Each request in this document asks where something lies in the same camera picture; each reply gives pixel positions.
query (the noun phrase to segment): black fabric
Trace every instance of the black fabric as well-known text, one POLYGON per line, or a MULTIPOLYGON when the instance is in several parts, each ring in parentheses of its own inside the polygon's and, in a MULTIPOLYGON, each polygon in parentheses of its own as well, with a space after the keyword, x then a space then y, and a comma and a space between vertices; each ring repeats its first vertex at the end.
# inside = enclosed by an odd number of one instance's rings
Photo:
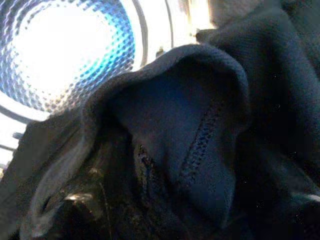
POLYGON ((319 239, 319 7, 265 1, 29 125, 0 240, 319 239))

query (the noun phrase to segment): stitched seam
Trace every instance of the stitched seam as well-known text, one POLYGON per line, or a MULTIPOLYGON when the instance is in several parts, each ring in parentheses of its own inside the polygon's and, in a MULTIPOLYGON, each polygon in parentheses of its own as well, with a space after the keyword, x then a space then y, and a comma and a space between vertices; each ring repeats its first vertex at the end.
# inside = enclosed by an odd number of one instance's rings
POLYGON ((196 131, 195 138, 182 163, 177 182, 180 192, 182 189, 188 191, 190 186, 195 182, 197 170, 207 151, 209 140, 213 136, 217 119, 220 117, 224 104, 224 101, 222 101, 220 105, 216 107, 212 99, 207 111, 204 113, 196 131))

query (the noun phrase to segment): bright light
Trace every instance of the bright light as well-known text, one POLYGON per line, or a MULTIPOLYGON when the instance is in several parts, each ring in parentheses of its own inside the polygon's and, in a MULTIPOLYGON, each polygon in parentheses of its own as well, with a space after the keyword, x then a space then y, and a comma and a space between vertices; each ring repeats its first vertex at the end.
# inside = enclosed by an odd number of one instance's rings
POLYGON ((13 59, 16 71, 37 94, 58 97, 111 51, 115 27, 101 12, 83 7, 47 6, 23 19, 12 40, 13 59))

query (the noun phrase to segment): dark cloth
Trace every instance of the dark cloth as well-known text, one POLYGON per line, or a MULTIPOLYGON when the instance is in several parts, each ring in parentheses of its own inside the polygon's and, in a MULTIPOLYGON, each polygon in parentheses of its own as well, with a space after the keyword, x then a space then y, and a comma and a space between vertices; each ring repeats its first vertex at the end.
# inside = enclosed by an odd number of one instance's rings
POLYGON ((267 1, 30 124, 0 240, 319 239, 319 7, 267 1))

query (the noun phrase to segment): navy clothing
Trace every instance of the navy clothing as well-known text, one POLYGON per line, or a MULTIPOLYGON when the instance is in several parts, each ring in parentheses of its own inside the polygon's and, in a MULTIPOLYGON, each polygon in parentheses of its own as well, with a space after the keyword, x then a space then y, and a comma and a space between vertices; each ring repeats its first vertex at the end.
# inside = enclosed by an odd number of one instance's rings
POLYGON ((30 124, 0 240, 319 239, 319 7, 267 1, 30 124))

